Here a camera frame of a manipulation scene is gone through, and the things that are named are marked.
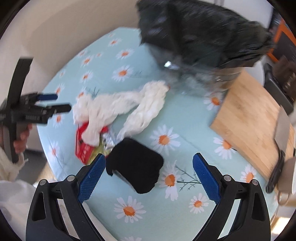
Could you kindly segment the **white sleeve forearm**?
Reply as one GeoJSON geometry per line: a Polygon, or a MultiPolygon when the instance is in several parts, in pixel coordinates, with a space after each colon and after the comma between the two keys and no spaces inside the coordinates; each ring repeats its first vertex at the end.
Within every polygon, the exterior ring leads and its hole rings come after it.
{"type": "Polygon", "coordinates": [[[17,163],[12,163],[1,148],[1,207],[16,209],[18,205],[29,208],[36,188],[22,180],[16,180],[25,165],[23,154],[17,163]]]}

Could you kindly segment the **person's left hand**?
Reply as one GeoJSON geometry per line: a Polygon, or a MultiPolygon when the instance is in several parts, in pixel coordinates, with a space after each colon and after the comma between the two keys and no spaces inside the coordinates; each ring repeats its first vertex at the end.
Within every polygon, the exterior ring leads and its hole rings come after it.
{"type": "Polygon", "coordinates": [[[16,154],[23,153],[26,150],[28,137],[30,135],[30,131],[32,130],[33,125],[29,123],[27,128],[21,133],[20,139],[14,141],[14,148],[16,154]]]}

